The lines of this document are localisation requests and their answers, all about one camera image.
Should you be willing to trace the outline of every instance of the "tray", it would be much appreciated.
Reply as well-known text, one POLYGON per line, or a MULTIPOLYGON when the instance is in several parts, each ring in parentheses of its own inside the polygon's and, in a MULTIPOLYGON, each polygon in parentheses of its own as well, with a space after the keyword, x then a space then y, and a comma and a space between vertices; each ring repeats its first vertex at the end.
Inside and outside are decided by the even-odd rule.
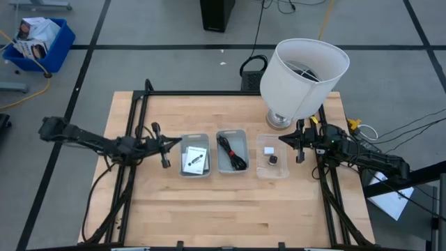
POLYGON ((246 172, 249 169, 249 152, 246 140, 246 133, 244 130, 221 130, 217 132, 215 140, 219 136, 223 136, 228 139, 229 144, 231 145, 232 151, 236 153, 240 158, 242 158, 246 162, 245 170, 234 170, 231 165, 231 160, 229 159, 228 154, 224 151, 224 149, 217 143, 217 165, 218 171, 224 174, 237 174, 246 172))
POLYGON ((180 176, 185 178, 205 178, 209 176, 210 171, 212 169, 212 162, 210 161, 210 145, 209 145, 209 136, 207 134, 191 134, 191 135, 181 135, 183 140, 180 141, 180 176), (206 152, 206 161, 208 162, 209 169, 204 170, 203 174, 190 174, 187 172, 183 172, 183 159, 182 154, 186 152, 186 148, 188 146, 201 147, 204 149, 208 149, 206 152))
POLYGON ((279 140, 279 135, 260 134, 257 136, 257 176, 259 178, 286 178, 290 175, 286 158, 286 144, 279 140), (269 156, 263 154, 265 147, 274 147, 277 156, 276 165, 269 165, 269 156))

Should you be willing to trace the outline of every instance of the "black coiled cable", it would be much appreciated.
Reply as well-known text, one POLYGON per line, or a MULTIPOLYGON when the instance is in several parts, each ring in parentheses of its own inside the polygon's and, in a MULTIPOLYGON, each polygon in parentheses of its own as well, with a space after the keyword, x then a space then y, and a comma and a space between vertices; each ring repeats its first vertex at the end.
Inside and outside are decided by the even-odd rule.
POLYGON ((228 153, 229 159, 231 160, 231 165, 235 170, 237 171, 246 170, 247 168, 246 162, 242 158, 238 157, 236 153, 234 153, 234 151, 232 151, 231 145, 229 144, 227 138, 220 135, 217 138, 217 142, 220 146, 222 146, 224 151, 228 153))

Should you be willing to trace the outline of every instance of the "gray floor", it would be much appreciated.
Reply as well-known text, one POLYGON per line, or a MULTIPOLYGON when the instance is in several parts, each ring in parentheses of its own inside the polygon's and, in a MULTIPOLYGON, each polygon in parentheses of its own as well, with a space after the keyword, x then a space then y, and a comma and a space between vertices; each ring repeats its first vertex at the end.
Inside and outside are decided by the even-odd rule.
MULTIPOLYGON (((0 0, 0 29, 13 35, 14 10, 0 0)), ((72 0, 74 10, 20 10, 19 17, 60 17, 76 33, 75 44, 88 45, 104 0, 72 0)), ((264 11, 259 44, 286 38, 317 38, 328 2, 297 6, 283 15, 275 3, 264 11)), ((411 1, 433 45, 445 45, 446 4, 411 1)), ((226 33, 202 29, 198 0, 112 0, 98 39, 99 45, 252 44, 259 18, 258 1, 238 0, 226 33)), ((422 45, 401 0, 338 0, 323 37, 336 45, 422 45)), ((425 51, 346 51, 351 66, 335 90, 341 92, 347 117, 362 119, 382 134, 417 117, 446 107, 446 94, 425 51)), ((271 56, 272 50, 260 50, 271 56)), ((86 50, 72 50, 50 90, 10 108, 14 126, 0 145, 0 250, 15 249, 52 144, 38 139, 44 116, 63 116, 86 50)), ((157 90, 239 90, 240 64, 250 50, 96 50, 74 110, 72 123, 101 133, 115 91, 141 89, 146 78, 157 90)), ((436 51, 446 67, 446 52, 436 51)), ((253 63, 250 69, 259 68, 253 63)), ((16 67, 0 64, 0 79, 27 83, 30 93, 46 84, 40 73, 14 74, 16 67)), ((19 93, 0 93, 0 106, 19 100, 19 93)), ((444 160, 446 124, 432 126, 394 154, 412 169, 444 160)), ((384 145, 390 149, 395 141, 384 145)), ((63 148, 28 248, 73 245, 77 242, 97 157, 89 151, 63 148)), ((424 249, 420 239, 374 220, 377 243, 396 248, 424 249)))

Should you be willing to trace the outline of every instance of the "clear plastic container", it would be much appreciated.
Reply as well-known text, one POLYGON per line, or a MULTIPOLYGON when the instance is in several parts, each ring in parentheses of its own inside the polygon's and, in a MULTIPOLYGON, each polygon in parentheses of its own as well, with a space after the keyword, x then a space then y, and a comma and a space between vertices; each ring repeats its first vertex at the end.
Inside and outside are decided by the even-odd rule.
POLYGON ((286 178, 290 175, 286 159, 286 144, 279 140, 280 135, 261 134, 257 136, 257 176, 259 178, 286 178), (276 165, 270 165, 269 155, 264 155, 265 147, 274 147, 276 165))
POLYGON ((184 178, 205 178, 208 177, 210 174, 210 169, 212 166, 212 163, 210 161, 210 145, 209 145, 209 136, 207 134, 193 134, 193 135, 181 135, 181 137, 183 138, 183 140, 180 141, 180 160, 181 160, 181 165, 180 165, 180 176, 184 177, 184 178), (204 149, 207 149, 207 154, 206 154, 206 161, 208 162, 208 166, 209 168, 203 171, 203 174, 190 174, 187 172, 183 172, 183 153, 186 153, 186 148, 188 146, 195 146, 195 147, 201 147, 204 149))

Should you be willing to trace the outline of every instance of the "black speaker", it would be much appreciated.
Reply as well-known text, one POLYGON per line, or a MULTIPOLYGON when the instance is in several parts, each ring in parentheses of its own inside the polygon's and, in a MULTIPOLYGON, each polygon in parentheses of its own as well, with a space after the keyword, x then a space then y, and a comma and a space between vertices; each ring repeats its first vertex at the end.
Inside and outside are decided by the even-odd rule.
POLYGON ((236 0, 200 0, 203 29, 224 32, 236 0))

